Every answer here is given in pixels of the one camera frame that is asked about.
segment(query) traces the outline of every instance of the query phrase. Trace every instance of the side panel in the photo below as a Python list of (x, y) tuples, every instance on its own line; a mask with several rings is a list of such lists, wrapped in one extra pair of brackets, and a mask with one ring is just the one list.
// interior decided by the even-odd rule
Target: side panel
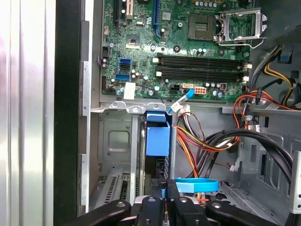
[(53, 225), (55, 0), (0, 8), (0, 218)]

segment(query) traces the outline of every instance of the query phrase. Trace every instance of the ram slot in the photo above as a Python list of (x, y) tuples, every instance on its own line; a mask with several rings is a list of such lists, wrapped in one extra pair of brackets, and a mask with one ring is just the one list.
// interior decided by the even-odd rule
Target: ram slot
[(179, 68), (162, 68), (163, 79), (197, 79), (215, 82), (238, 82), (243, 73), (209, 72)]
[(238, 60), (211, 59), (200, 57), (186, 56), (163, 56), (159, 59), (163, 66), (170, 67), (192, 67), (192, 68), (211, 68), (211, 69), (227, 69), (239, 70), (242, 62)]

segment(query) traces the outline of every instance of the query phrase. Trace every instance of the blue plastic bracket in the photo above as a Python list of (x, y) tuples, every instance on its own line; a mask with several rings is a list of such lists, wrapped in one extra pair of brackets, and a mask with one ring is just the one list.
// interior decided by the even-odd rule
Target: blue plastic bracket
[(166, 120), (165, 112), (147, 112), (146, 121), (146, 155), (168, 156), (170, 124)]
[(181, 193), (216, 192), (219, 184), (207, 178), (176, 178), (178, 191)]

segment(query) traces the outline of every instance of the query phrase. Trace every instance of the expansion slot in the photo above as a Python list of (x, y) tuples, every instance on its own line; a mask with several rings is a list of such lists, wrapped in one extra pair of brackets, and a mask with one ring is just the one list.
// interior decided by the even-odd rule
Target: expansion slot
[(134, 0), (127, 0), (127, 19), (133, 19)]
[(113, 19), (116, 31), (119, 33), (119, 19), (120, 19), (120, 0), (113, 0)]
[(162, 68), (163, 79), (197, 79), (215, 82), (238, 82), (244, 73), (209, 72), (181, 68)]
[(198, 67), (198, 68), (211, 68), (211, 69), (227, 69), (238, 70), (243, 66), (242, 61), (238, 60), (225, 60), (225, 59), (211, 59), (200, 57), (187, 57), (187, 56), (166, 56), (158, 55), (159, 63), (163, 66), (169, 67)]
[(159, 32), (159, 3), (160, 0), (153, 0), (153, 8), (152, 8), (152, 24), (155, 27), (156, 35), (161, 38)]

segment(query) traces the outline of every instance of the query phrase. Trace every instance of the metal frame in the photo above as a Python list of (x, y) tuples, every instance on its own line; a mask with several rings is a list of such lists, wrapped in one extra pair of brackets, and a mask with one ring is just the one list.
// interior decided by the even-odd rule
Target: metal frame
[[(238, 36), (234, 39), (230, 38), (231, 16), (233, 16), (233, 15), (243, 16), (243, 15), (249, 15), (249, 14), (255, 14), (255, 35), (247, 36), (247, 37)], [(252, 8), (252, 9), (244, 9), (244, 10), (229, 11), (229, 12), (219, 12), (218, 21), (222, 24), (222, 30), (217, 35), (218, 44), (220, 46), (250, 46), (251, 48), (256, 48), (256, 47), (260, 46), (265, 39), (265, 38), (261, 38), (260, 36), (264, 32), (264, 30), (267, 28), (267, 25), (262, 24), (262, 22), (267, 21), (267, 20), (268, 20), (268, 18), (264, 14), (261, 13), (261, 8)], [(255, 47), (252, 47), (250, 44), (224, 44), (225, 42), (228, 42), (228, 41), (242, 41), (242, 40), (254, 40), (254, 39), (262, 39), (262, 41)]]
[(293, 170), (291, 185), (290, 211), (293, 214), (301, 214), (301, 152), (293, 152)]
[(54, 18), (55, 0), (1, 2), (2, 225), (53, 225)]

